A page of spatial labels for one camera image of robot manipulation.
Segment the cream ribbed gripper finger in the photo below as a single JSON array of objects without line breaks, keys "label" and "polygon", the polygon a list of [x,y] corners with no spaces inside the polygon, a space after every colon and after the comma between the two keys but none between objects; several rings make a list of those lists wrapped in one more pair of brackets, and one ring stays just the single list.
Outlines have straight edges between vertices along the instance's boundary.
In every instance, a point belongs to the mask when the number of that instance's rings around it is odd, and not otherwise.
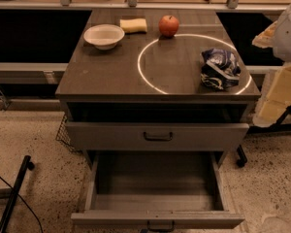
[{"label": "cream ribbed gripper finger", "polygon": [[258,34],[252,40],[252,45],[261,49],[271,48],[273,46],[273,37],[275,35],[277,22],[273,22],[263,32]]},{"label": "cream ribbed gripper finger", "polygon": [[265,77],[253,124],[258,127],[269,127],[279,120],[289,106],[291,106],[291,63],[270,72]]}]

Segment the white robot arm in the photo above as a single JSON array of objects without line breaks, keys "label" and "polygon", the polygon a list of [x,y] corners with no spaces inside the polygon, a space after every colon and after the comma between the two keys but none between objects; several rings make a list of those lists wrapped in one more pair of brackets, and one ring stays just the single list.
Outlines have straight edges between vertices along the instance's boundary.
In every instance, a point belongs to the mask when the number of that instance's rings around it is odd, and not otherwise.
[{"label": "white robot arm", "polygon": [[277,71],[265,76],[262,95],[253,116],[254,125],[269,127],[291,106],[291,4],[277,21],[253,39],[252,45],[272,48],[274,57],[284,62]]}]

